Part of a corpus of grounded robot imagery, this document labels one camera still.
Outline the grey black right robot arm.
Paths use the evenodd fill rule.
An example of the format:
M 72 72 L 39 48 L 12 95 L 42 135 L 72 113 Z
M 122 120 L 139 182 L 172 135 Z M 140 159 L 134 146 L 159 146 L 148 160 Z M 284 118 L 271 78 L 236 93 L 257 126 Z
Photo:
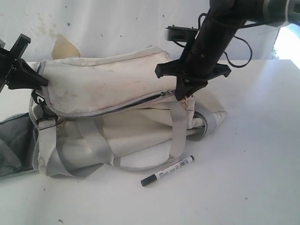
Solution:
M 167 41 L 185 45 L 179 59 L 156 66 L 156 76 L 176 77 L 175 97 L 181 101 L 206 87 L 209 80 L 230 74 L 234 65 L 218 61 L 238 30 L 289 23 L 300 24 L 298 0 L 211 0 L 208 12 L 199 15 L 196 29 L 166 27 Z

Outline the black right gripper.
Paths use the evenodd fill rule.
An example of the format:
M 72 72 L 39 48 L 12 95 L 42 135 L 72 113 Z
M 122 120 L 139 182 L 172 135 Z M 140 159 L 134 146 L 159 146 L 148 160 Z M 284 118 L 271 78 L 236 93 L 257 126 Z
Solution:
M 218 63 L 227 47 L 223 44 L 186 44 L 179 59 L 157 64 L 156 76 L 175 76 L 175 97 L 181 101 L 205 88 L 209 80 L 229 76 L 229 66 Z

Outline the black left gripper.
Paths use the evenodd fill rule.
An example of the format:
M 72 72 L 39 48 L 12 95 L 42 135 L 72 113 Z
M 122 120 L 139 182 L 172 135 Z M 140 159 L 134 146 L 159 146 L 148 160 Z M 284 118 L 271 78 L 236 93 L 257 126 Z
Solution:
M 22 55 L 31 39 L 20 34 L 13 47 L 4 49 L 5 43 L 0 42 L 0 88 L 5 85 L 10 90 L 37 89 L 48 86 L 48 80 L 39 75 L 22 59 Z

